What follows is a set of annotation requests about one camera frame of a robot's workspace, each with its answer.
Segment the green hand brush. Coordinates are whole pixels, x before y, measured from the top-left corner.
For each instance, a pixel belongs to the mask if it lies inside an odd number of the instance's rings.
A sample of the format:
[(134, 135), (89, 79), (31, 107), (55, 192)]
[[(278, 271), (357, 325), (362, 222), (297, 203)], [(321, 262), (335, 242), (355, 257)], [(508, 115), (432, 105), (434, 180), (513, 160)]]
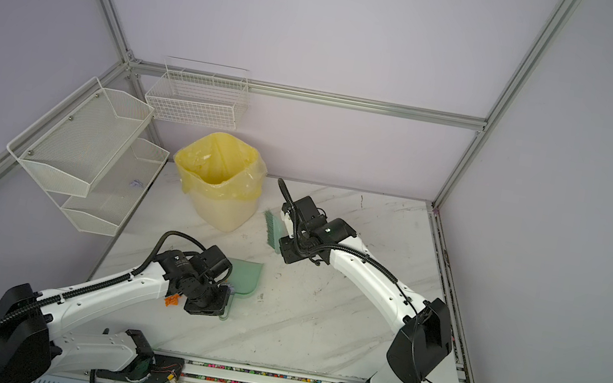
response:
[(275, 253), (280, 255), (282, 252), (280, 247), (280, 239), (282, 239), (285, 233), (285, 223), (278, 215), (269, 209), (264, 212), (264, 217), (267, 229), (267, 245), (273, 249)]

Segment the green plastic dustpan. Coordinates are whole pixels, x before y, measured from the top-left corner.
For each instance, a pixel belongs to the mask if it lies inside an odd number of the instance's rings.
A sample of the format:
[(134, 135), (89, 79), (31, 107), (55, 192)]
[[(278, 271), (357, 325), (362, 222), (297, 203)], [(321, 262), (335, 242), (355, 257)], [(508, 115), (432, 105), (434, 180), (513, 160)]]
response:
[(230, 296), (224, 313), (218, 317), (221, 321), (230, 317), (236, 299), (248, 299), (253, 295), (260, 284), (264, 268), (263, 263), (240, 259), (232, 259), (231, 264), (233, 264), (233, 270), (228, 277), (228, 282), (226, 282), (230, 290)]

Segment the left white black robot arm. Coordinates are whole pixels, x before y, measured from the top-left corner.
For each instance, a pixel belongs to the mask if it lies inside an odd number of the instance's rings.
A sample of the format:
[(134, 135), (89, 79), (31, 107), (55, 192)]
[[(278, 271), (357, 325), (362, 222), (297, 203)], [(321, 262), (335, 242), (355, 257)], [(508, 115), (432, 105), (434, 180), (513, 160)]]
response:
[(79, 335), (83, 324), (143, 302), (182, 296), (190, 315), (221, 316), (233, 264), (218, 247), (175, 231), (161, 235), (141, 265), (80, 285), (10, 288), (0, 300), (0, 383), (33, 383), (45, 374), (100, 372), (130, 383), (177, 383), (184, 362), (164, 364), (142, 331)]

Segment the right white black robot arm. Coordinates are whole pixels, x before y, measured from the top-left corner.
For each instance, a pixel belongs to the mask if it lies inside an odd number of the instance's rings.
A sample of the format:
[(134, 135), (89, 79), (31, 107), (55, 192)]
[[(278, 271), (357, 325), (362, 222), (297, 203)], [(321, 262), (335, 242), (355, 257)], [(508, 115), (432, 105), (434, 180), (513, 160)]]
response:
[(384, 365), (364, 383), (427, 383), (452, 352), (450, 310), (441, 298), (427, 300), (401, 282), (369, 252), (344, 220), (330, 220), (311, 196), (295, 200), (278, 180), (284, 203), (281, 219), (287, 235), (276, 242), (287, 265), (309, 260), (341, 272), (374, 305), (394, 337)]

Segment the orange scrap near left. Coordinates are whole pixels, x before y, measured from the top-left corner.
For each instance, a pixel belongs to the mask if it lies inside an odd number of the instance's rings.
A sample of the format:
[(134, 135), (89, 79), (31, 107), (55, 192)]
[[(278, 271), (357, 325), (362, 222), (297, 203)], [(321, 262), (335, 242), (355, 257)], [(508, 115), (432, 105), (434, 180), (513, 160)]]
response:
[(172, 306), (176, 307), (176, 306), (178, 306), (180, 304), (180, 297), (181, 296), (179, 296), (179, 294), (177, 294), (177, 293), (176, 293), (176, 295), (173, 294), (171, 296), (167, 296), (165, 298), (164, 305), (166, 307), (172, 307)]

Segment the bin with yellow bag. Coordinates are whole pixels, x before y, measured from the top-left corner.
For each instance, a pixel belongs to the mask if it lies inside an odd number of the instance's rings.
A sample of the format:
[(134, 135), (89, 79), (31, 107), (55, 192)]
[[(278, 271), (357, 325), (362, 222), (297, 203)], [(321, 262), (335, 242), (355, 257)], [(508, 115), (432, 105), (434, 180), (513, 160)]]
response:
[(233, 232), (256, 213), (267, 176), (256, 148), (217, 132), (181, 148), (173, 159), (183, 193), (213, 228)]

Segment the white mesh two-tier shelf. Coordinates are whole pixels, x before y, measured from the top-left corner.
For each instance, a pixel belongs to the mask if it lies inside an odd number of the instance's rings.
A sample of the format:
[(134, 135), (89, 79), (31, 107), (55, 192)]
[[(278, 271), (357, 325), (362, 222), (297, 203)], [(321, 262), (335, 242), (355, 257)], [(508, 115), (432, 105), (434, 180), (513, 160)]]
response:
[(94, 78), (7, 152), (78, 232), (115, 237), (167, 163), (144, 136), (153, 119), (149, 104)]

